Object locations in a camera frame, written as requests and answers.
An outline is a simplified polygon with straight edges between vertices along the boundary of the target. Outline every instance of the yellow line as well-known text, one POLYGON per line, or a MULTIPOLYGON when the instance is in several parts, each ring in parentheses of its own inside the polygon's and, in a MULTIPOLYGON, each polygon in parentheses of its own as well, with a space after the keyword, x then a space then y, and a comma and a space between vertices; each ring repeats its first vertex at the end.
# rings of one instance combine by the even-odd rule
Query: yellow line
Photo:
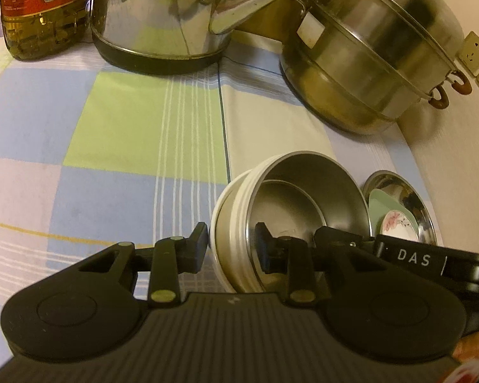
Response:
MULTIPOLYGON (((38 237, 47 237, 48 239, 64 240, 65 242, 72 242, 72 243, 100 244, 104 246, 110 246, 116 243, 116 242, 109 242, 107 240, 84 239, 82 237, 70 237, 70 236, 63 236, 63 235, 55 235, 53 233, 38 232, 36 230, 24 229, 17 226, 7 225, 1 222, 0 222, 0 227, 4 229, 14 230, 15 232, 26 233, 28 235, 33 235, 38 237)), ((152 247, 152 244, 136 244, 135 247, 147 248, 147 247, 152 247)))

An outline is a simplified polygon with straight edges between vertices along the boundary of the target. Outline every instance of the stainless steel pot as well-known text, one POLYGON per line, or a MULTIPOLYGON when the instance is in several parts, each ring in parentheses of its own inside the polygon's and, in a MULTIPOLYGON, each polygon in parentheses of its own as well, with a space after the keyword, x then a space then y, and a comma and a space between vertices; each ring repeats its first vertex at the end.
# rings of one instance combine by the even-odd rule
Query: stainless steel pot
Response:
POLYGON ((453 62, 463 32, 442 0, 299 1, 303 20, 284 46, 282 70, 334 124, 372 134, 422 98, 446 108, 445 80, 459 93, 471 92, 453 62), (440 99, 433 98, 435 88, 440 99))
POLYGON ((110 63, 147 73, 183 73, 216 61, 229 32, 272 1, 93 0, 90 26, 110 63))
POLYGON ((326 225, 371 235, 367 205, 349 173, 327 156, 296 151, 267 159, 238 176, 213 211, 210 245, 217 275, 227 291, 282 291, 285 275, 265 274, 254 228, 264 222, 274 237, 313 243, 326 225))

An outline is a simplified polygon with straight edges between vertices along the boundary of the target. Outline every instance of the pot lid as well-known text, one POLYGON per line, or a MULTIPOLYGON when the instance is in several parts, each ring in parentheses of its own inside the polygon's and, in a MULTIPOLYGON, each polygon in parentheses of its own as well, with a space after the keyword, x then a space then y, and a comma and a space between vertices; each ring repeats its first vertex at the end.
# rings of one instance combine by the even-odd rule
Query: pot lid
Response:
POLYGON ((421 243, 437 245, 435 229, 428 209, 417 191, 398 174, 380 170, 373 173, 362 188, 369 209, 373 235, 379 233, 379 218, 383 208, 399 210, 416 224, 418 240, 421 243))
POLYGON ((385 0, 393 10, 409 20, 418 32, 434 43, 449 60, 456 57, 463 43, 463 30, 443 0, 385 0))

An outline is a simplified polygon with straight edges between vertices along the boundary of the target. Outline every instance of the stainless steel kettle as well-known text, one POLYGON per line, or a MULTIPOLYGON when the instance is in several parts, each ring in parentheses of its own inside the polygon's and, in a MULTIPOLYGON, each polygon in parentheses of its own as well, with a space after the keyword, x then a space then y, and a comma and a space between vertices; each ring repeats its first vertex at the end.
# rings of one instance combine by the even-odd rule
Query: stainless steel kettle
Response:
POLYGON ((93 0, 100 54, 145 73, 186 73, 215 62, 230 31, 274 0, 93 0))

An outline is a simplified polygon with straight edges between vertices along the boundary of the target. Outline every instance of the black kettle base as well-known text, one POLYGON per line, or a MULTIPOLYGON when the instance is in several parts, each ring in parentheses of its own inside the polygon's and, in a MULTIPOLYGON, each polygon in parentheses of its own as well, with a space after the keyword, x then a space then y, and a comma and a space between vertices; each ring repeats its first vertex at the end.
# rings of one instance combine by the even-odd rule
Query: black kettle base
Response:
POLYGON ((195 59, 160 59, 146 57, 113 47, 93 31, 92 40, 98 52, 108 63, 118 68, 149 75, 179 75, 197 72, 220 60, 222 52, 195 59))

